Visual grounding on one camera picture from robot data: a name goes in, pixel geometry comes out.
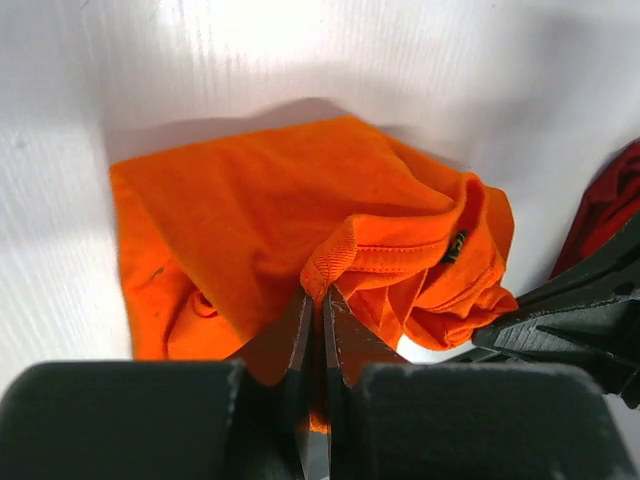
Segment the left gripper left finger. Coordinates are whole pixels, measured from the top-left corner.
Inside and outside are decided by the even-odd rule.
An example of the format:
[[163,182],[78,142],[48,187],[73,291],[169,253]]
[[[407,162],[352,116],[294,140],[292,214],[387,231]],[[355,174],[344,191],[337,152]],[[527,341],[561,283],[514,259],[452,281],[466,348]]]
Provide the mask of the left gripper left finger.
[[1,401],[5,479],[302,479],[313,305],[222,361],[52,362]]

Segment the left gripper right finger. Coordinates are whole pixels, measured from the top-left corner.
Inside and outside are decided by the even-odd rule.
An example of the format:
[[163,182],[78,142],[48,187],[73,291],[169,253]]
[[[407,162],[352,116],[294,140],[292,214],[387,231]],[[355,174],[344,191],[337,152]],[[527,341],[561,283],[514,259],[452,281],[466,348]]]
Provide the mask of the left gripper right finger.
[[333,479],[631,479],[603,395],[573,366],[416,365],[323,301]]

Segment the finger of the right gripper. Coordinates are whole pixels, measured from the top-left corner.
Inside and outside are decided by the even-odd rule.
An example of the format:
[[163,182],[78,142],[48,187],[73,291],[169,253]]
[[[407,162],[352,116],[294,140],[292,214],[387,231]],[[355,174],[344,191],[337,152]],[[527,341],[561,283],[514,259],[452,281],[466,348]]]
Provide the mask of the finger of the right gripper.
[[576,366],[604,393],[639,408],[639,291],[616,289],[599,301],[536,302],[500,317],[472,337],[456,363]]
[[605,276],[622,272],[639,261],[639,213],[623,225],[614,236],[589,257],[548,280],[518,299],[520,308],[552,298]]

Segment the orange t shirt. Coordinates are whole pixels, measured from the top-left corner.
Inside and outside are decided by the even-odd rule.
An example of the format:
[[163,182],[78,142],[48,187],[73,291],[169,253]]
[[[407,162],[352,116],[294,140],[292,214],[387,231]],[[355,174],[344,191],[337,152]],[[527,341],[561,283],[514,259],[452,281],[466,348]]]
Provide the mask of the orange t shirt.
[[331,287],[383,342],[444,351],[517,308],[506,194],[354,117],[109,171],[134,357],[222,360],[297,290]]

